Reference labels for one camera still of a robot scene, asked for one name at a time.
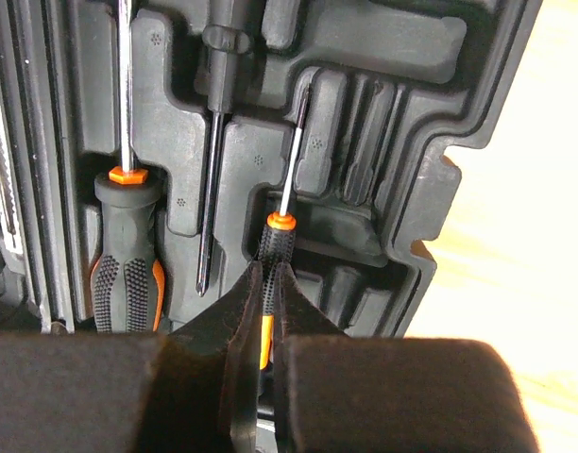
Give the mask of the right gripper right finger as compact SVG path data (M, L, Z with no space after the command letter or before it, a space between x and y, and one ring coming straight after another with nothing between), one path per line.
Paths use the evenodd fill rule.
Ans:
M282 264L274 414L282 452L535 452L519 391L489 344L352 338Z

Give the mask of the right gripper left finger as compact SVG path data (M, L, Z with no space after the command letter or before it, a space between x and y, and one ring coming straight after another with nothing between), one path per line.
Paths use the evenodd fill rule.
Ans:
M251 452L263 269L169 335L0 332L0 452Z

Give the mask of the black handled nut driver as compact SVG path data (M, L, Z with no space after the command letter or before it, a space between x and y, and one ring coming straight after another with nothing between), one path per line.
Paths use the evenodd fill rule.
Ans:
M165 274L155 249L156 204L162 182L141 167L132 149L133 3L117 3L120 164L94 182L101 203L102 250L91 274L93 314L100 333L156 331Z

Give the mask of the black plastic tool case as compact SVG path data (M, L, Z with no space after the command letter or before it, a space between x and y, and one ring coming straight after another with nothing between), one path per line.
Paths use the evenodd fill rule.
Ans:
M0 224L0 329L74 332L93 317L94 179L118 158L112 1L0 1L0 127L24 253ZM275 208L298 97L294 179L302 291L352 336L400 336L435 272L461 174L488 144L537 1L270 1L226 124L209 290L196 292L210 118L206 1L142 1L132 23L134 138L163 182L163 318L196 317L243 273Z

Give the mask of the orange black screwdriver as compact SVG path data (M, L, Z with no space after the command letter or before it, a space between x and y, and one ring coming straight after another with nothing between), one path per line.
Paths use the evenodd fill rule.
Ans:
M224 121L233 106L239 59L253 44L247 31L249 15L248 1L212 1L210 21L202 33L209 49L208 109L212 124L195 286L199 295L207 292L210 282Z

